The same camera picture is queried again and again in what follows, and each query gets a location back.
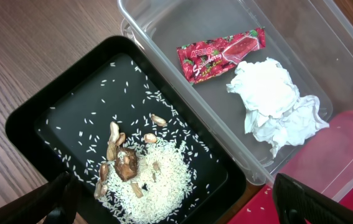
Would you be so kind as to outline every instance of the strawberry snack wrapper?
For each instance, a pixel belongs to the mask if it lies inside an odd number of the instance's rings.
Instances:
[[[264,28],[177,48],[184,76],[196,84],[237,66],[251,51],[266,47]]]

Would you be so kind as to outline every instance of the wooden table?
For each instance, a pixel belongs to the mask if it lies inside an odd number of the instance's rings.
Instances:
[[[119,34],[121,20],[115,0],[0,0],[0,207],[46,183],[7,140],[6,118],[103,39]],[[257,191],[250,189],[231,212]]]

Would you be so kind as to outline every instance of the brown stone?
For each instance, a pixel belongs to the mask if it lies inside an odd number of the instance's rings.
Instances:
[[[138,174],[138,157],[136,151],[119,147],[115,158],[115,172],[122,181],[128,181]]]

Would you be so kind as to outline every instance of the crumpled white paper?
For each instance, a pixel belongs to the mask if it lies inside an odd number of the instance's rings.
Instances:
[[[305,139],[329,127],[318,115],[319,98],[299,97],[298,87],[276,60],[241,62],[235,73],[227,91],[238,93],[247,109],[245,133],[270,143],[273,158],[284,145],[304,144]]]

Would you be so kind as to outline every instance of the transparent plastic box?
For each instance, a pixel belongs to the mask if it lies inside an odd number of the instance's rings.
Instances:
[[[319,115],[326,121],[353,111],[353,27],[332,0],[118,0],[118,7],[125,18],[123,35],[144,50],[253,184],[271,185],[275,174],[283,172],[305,145],[282,147],[273,159],[270,144],[244,134],[242,100],[226,91],[226,84],[235,76],[234,69],[192,86],[182,74],[176,47],[266,27],[266,48],[249,53],[245,60],[278,60],[289,71],[301,96],[319,97]],[[346,139],[341,135],[333,141]],[[314,188],[337,201],[353,187],[353,152],[341,154],[331,155],[337,161],[332,163],[327,162],[330,154],[319,153],[315,160],[311,156],[312,166],[317,163],[319,170],[333,166],[333,172],[319,178],[323,183]],[[294,169],[310,167],[303,163]],[[304,172],[286,172],[311,186],[300,178]]]

